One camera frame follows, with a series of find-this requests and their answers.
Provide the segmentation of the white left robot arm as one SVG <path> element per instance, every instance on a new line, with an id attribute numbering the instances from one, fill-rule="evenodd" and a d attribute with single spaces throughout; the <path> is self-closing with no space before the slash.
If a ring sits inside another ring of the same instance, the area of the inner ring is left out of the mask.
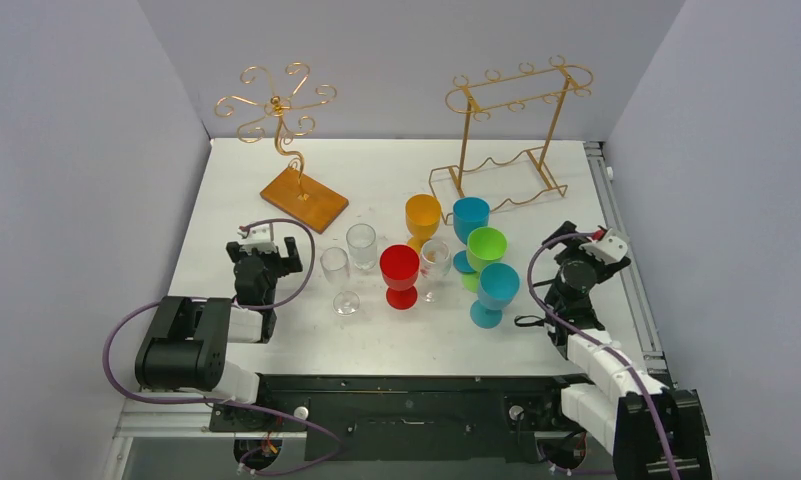
<path id="1" fill-rule="evenodd" d="M 248 429 L 267 427 L 275 405 L 259 393 L 260 375 L 228 361 L 226 350 L 231 343 L 265 344 L 271 339 L 278 281 L 303 271 L 296 240 L 286 237 L 284 245 L 280 253 L 271 240 L 227 244 L 233 263 L 232 298 L 163 298 L 136 356 L 138 383 L 235 401 L 235 416 Z"/>

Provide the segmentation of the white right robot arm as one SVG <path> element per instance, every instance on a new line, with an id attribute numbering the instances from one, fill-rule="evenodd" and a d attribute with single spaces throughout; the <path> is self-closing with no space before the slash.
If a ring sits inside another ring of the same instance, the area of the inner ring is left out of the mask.
<path id="1" fill-rule="evenodd" d="M 542 327 L 585 382 L 546 393 L 542 418 L 554 427 L 571 421 L 612 457 L 618 479 L 711 479 L 713 467 L 699 397 L 656 379 L 624 353 L 601 323 L 590 294 L 628 268 L 627 237 L 612 228 L 581 232 L 563 222 L 543 242 L 556 252 L 555 275 L 528 281 L 540 315 L 520 315 L 518 327 Z"/>

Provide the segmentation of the patterned clear glass goblet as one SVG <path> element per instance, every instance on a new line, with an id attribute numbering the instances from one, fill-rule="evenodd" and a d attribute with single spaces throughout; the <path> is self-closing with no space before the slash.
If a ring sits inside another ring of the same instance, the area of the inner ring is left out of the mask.
<path id="1" fill-rule="evenodd" d="M 371 225 L 358 223 L 346 232 L 346 243 L 352 264 L 359 270 L 367 271 L 377 263 L 377 235 Z"/>

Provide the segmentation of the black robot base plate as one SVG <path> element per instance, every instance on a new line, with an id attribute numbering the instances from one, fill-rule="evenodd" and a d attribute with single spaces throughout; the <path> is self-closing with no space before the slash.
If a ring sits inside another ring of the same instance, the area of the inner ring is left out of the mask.
<path id="1" fill-rule="evenodd" d="M 215 433 L 302 433 L 308 460 L 343 448 L 341 461 L 531 461 L 535 439 L 549 445 L 577 430 L 561 391 L 585 383 L 560 376 L 266 375 L 255 412 L 212 410 Z"/>

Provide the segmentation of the gold spiral rack wooden base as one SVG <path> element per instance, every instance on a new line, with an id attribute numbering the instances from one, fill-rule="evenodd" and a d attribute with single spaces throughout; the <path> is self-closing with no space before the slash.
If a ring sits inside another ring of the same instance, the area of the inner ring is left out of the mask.
<path id="1" fill-rule="evenodd" d="M 272 73 L 260 65 L 251 65 L 239 75 L 244 85 L 256 83 L 264 75 L 270 90 L 269 98 L 257 101 L 239 95 L 222 97 L 214 106 L 214 114 L 219 118 L 231 117 L 238 104 L 255 107 L 261 115 L 239 125 L 236 138 L 246 144 L 257 143 L 267 136 L 264 122 L 275 123 L 273 147 L 288 160 L 285 169 L 260 192 L 260 197 L 293 219 L 303 223 L 313 232 L 323 233 L 348 207 L 349 200 L 335 190 L 305 173 L 306 159 L 302 152 L 291 148 L 292 143 L 310 135 L 316 121 L 306 113 L 307 110 L 333 102 L 338 95 L 337 88 L 331 84 L 314 87 L 318 100 L 302 104 L 296 97 L 309 80 L 311 68 L 303 62 L 292 62 L 285 67 L 285 73 L 299 79 L 293 90 L 282 94 L 275 86 Z"/>

